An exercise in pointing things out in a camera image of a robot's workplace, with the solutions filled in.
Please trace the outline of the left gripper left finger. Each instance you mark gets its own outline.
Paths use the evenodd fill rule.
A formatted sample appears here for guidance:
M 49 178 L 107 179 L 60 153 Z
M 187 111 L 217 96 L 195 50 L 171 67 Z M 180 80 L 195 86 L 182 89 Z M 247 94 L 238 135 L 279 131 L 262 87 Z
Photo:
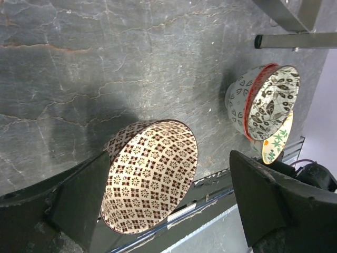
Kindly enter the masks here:
M 105 191 L 106 151 L 1 196 L 1 252 L 53 252 L 61 233 L 88 251 Z

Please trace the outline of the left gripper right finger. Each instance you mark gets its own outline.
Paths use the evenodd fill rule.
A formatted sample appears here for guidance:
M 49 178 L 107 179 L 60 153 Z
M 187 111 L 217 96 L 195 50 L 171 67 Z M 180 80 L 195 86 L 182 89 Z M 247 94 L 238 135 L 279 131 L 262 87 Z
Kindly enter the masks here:
M 230 152 L 230 172 L 246 237 L 254 252 L 336 252 L 336 193 Z

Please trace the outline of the brown cross patterned bowl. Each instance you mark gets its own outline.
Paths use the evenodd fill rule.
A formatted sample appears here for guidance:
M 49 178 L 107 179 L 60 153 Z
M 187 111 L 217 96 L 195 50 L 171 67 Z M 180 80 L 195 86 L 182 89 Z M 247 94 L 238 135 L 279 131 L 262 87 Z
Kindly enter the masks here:
M 114 134 L 103 150 L 110 169 L 101 218 L 125 235 L 147 231 L 169 216 L 196 173 L 196 138 L 177 120 L 132 123 Z

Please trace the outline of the stainless steel dish rack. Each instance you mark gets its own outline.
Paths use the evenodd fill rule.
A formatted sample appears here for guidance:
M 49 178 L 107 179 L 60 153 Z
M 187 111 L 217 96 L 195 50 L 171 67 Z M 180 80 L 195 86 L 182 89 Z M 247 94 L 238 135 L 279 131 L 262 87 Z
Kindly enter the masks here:
M 271 20 L 287 31 L 287 34 L 258 34 L 254 40 L 256 49 L 300 48 L 336 49 L 336 32 L 315 33 L 314 25 L 321 8 L 321 1 L 302 1 L 298 13 L 293 13 L 286 1 L 254 1 Z

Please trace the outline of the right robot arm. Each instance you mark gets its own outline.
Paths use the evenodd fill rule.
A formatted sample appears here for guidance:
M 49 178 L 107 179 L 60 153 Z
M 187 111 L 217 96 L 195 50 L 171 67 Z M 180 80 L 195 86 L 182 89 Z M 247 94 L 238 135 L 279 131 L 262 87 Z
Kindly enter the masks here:
M 296 170 L 294 166 L 302 161 L 309 163 Z M 274 161 L 267 167 L 303 183 L 336 193 L 336 178 L 326 167 L 312 160 L 302 159 L 292 164 Z

